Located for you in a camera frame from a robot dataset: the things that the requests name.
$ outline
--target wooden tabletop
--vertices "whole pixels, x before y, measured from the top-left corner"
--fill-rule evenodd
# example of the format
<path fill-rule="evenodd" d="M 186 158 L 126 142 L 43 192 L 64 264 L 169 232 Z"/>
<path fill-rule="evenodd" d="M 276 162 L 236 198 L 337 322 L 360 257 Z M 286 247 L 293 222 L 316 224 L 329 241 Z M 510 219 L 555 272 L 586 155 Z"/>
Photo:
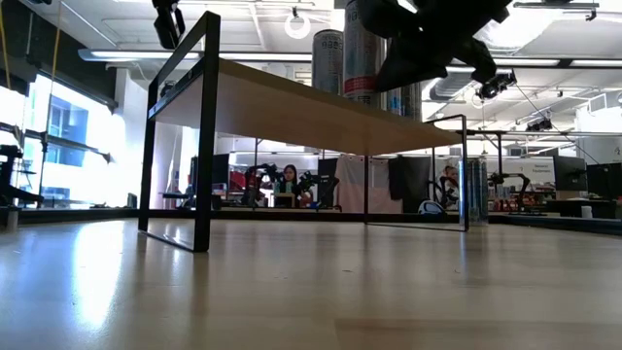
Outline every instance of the wooden tabletop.
<path fill-rule="evenodd" d="M 375 156 L 462 142 L 455 132 L 373 109 L 225 59 L 216 130 L 300 146 Z M 199 128 L 203 76 L 154 118 Z"/>

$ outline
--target ceiling light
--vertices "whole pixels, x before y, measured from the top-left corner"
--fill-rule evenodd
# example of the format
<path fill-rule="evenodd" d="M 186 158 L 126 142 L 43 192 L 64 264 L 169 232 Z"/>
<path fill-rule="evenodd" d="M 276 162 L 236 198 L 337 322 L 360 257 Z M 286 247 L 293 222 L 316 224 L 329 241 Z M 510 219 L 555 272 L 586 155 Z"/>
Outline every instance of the ceiling light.
<path fill-rule="evenodd" d="M 554 3 L 554 2 L 515 2 L 514 8 L 516 9 L 562 9 L 562 10 L 583 10 L 583 9 L 596 9 L 601 5 L 597 2 L 591 3 Z"/>
<path fill-rule="evenodd" d="M 332 10 L 330 13 L 330 29 L 335 29 L 338 31 L 343 31 L 346 25 L 346 11 L 341 10 Z"/>
<path fill-rule="evenodd" d="M 541 35 L 562 13 L 562 11 L 534 11 L 511 7 L 508 10 L 510 16 L 503 23 L 489 21 L 475 33 L 475 39 L 483 41 L 494 50 L 516 52 Z"/>
<path fill-rule="evenodd" d="M 475 71 L 475 68 L 473 67 L 456 67 L 456 66 L 447 67 L 447 72 L 449 73 L 473 73 L 474 71 Z M 511 72 L 512 70 L 507 69 L 507 68 L 497 69 L 497 74 L 506 74 L 506 73 L 511 73 Z"/>
<path fill-rule="evenodd" d="M 149 59 L 168 59 L 166 51 L 78 50 L 78 55 L 90 62 L 127 62 Z M 202 52 L 189 52 L 186 60 L 198 60 Z M 311 53 L 289 52 L 221 52 L 220 57 L 237 62 L 297 62 L 311 63 Z"/>
<path fill-rule="evenodd" d="M 152 0 L 115 0 L 120 3 L 151 3 Z M 215 6 L 248 6 L 248 4 L 255 4 L 258 7 L 291 7 L 297 6 L 299 8 L 315 8 L 314 2 L 305 2 L 305 1 L 245 1 L 245 0 L 235 0 L 235 1 L 226 1 L 226 0 L 180 0 L 179 5 L 215 5 Z"/>
<path fill-rule="evenodd" d="M 294 77 L 296 79 L 311 79 L 311 72 L 294 72 Z"/>
<path fill-rule="evenodd" d="M 397 0 L 397 3 L 402 6 L 402 8 L 410 11 L 413 14 L 417 13 L 417 9 L 412 6 L 412 4 L 408 0 Z"/>
<path fill-rule="evenodd" d="M 576 59 L 570 66 L 622 67 L 622 59 Z"/>
<path fill-rule="evenodd" d="M 311 53 L 221 52 L 220 56 L 236 62 L 311 63 Z"/>
<path fill-rule="evenodd" d="M 311 31 L 311 21 L 309 17 L 300 14 L 297 18 L 302 19 L 302 26 L 298 29 L 292 28 L 292 20 L 294 20 L 294 15 L 290 14 L 287 19 L 285 19 L 285 32 L 294 39 L 304 39 L 309 32 Z"/>
<path fill-rule="evenodd" d="M 168 59 L 173 52 L 142 52 L 142 51 L 91 51 L 95 57 L 100 58 L 112 58 L 112 59 Z M 200 58 L 199 52 L 189 52 L 184 59 L 198 60 Z"/>
<path fill-rule="evenodd" d="M 499 66 L 556 66 L 560 63 L 559 59 L 541 58 L 495 58 L 495 63 Z"/>

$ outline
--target white wall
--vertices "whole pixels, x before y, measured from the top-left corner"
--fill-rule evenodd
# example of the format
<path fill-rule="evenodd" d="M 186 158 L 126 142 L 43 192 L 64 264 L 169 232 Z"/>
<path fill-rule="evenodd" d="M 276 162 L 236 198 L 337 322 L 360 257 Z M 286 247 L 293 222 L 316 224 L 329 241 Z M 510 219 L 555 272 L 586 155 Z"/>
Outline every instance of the white wall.
<path fill-rule="evenodd" d="M 182 127 L 182 150 L 179 166 L 179 190 L 184 192 L 188 187 L 190 160 L 198 156 L 198 129 Z"/>
<path fill-rule="evenodd" d="M 622 132 L 622 109 L 609 108 L 588 113 L 587 107 L 576 111 L 576 127 L 585 132 Z M 588 164 L 622 162 L 622 137 L 585 137 L 577 142 L 584 151 L 578 156 Z"/>
<path fill-rule="evenodd" d="M 134 193 L 140 197 L 140 184 L 143 169 L 143 148 L 145 143 L 145 120 L 147 118 L 147 91 L 130 79 L 126 69 L 117 71 L 115 99 L 119 108 L 114 116 L 119 127 L 109 134 L 117 139 L 117 147 L 111 150 L 116 161 L 113 167 L 122 174 L 118 181 L 119 191 Z"/>
<path fill-rule="evenodd" d="M 310 149 L 302 146 L 288 145 L 283 142 L 275 142 L 263 140 L 258 146 L 257 164 L 274 163 L 279 168 L 292 164 L 298 170 L 298 175 L 303 170 L 317 170 L 318 159 L 322 156 L 318 155 L 297 155 L 296 153 L 308 153 Z M 216 154 L 226 154 L 235 152 L 229 157 L 230 164 L 238 165 L 254 165 L 255 164 L 255 139 L 249 137 L 219 137 L 217 140 Z M 292 152 L 292 155 L 272 155 L 266 152 L 286 153 Z"/>
<path fill-rule="evenodd" d="M 513 141 L 501 141 L 501 145 L 504 147 L 512 145 L 512 144 L 514 144 Z M 449 147 L 436 147 L 434 151 L 439 156 L 448 156 L 450 148 L 458 148 L 462 151 L 463 145 L 457 144 L 457 145 L 453 145 Z M 466 151 L 468 152 L 469 156 L 479 156 L 482 154 L 482 152 L 484 152 L 484 150 L 486 150 L 486 152 L 488 152 L 489 155 L 497 154 L 497 148 L 493 146 L 493 144 L 490 143 L 489 141 L 477 141 L 477 140 L 466 141 Z M 417 152 L 417 154 L 425 154 L 425 153 L 426 152 L 422 152 L 422 151 Z M 501 155 L 506 156 L 507 149 L 502 149 Z"/>

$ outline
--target ceiling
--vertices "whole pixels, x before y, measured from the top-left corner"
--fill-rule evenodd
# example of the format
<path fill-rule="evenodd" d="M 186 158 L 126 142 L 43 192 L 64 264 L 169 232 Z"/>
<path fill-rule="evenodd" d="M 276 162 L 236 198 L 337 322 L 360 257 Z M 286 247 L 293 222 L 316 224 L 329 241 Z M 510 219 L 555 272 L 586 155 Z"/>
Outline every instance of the ceiling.
<path fill-rule="evenodd" d="M 50 22 L 57 23 L 59 0 L 54 0 L 51 6 L 33 6 L 27 0 L 21 1 Z M 309 53 L 315 32 L 343 25 L 343 11 L 334 11 L 333 1 L 314 0 L 314 6 L 298 4 L 299 12 L 310 18 L 311 30 L 303 39 L 294 39 L 285 31 L 285 21 L 291 12 L 287 4 L 266 8 L 259 3 L 220 1 L 222 5 L 212 5 L 216 3 L 212 2 L 180 7 L 188 27 L 206 10 L 222 16 L 221 51 Z M 160 50 L 153 29 L 156 11 L 151 2 L 64 0 L 67 6 L 62 7 L 60 27 L 91 49 Z M 484 33 L 490 37 L 487 44 L 495 54 L 622 58 L 622 1 L 598 2 L 601 3 L 599 16 L 590 22 L 584 19 L 584 13 L 511 9 L 512 23 L 506 27 L 491 26 L 491 31 Z M 300 26 L 301 22 L 295 19 L 292 27 Z M 141 63 L 143 72 L 134 70 L 132 78 L 140 81 L 146 76 L 150 79 L 158 66 L 152 62 Z M 311 69 L 309 64 L 258 63 L 253 66 L 275 74 L 285 71 L 289 75 L 308 73 Z M 465 114 L 471 127 L 517 127 L 520 130 L 524 129 L 524 123 L 517 125 L 516 121 L 537 113 L 535 106 L 546 108 L 555 104 L 556 108 L 551 109 L 554 124 L 560 129 L 569 129 L 573 127 L 574 109 L 585 103 L 585 99 L 576 97 L 594 96 L 600 88 L 622 89 L 622 70 L 519 69 L 516 75 L 519 87 L 530 100 L 514 87 L 481 108 L 481 103 L 473 98 L 476 86 L 471 85 L 460 91 L 450 104 L 426 103 L 425 117 L 436 113 Z"/>

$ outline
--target desk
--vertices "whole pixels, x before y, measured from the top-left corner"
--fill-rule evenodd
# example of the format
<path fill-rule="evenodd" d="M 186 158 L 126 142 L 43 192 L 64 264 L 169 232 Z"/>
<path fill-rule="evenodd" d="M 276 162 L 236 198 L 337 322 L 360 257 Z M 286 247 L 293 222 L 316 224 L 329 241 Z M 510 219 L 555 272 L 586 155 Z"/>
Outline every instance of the desk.
<path fill-rule="evenodd" d="M 274 207 L 280 208 L 286 202 L 290 204 L 289 208 L 295 208 L 295 195 L 293 193 L 275 193 L 274 195 Z"/>
<path fill-rule="evenodd" d="M 613 200 L 547 200 L 546 211 L 560 213 L 562 217 L 580 218 L 581 207 L 592 207 L 595 219 L 615 219 L 616 202 Z"/>

